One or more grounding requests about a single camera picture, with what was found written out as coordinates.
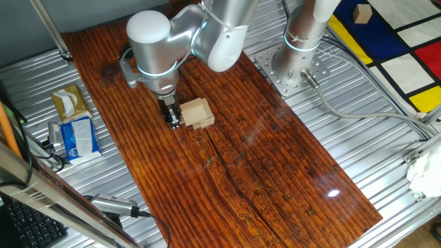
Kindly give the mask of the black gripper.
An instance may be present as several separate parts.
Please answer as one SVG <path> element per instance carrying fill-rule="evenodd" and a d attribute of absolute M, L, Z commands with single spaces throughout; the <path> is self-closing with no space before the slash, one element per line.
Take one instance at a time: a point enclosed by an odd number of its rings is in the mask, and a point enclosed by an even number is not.
<path fill-rule="evenodd" d="M 167 95 L 157 95 L 156 97 L 158 99 L 158 104 L 161 109 L 161 115 L 164 118 L 165 122 L 171 122 L 170 127 L 172 129 L 178 128 L 181 123 L 181 113 L 178 107 L 178 101 L 175 93 L 170 93 Z"/>

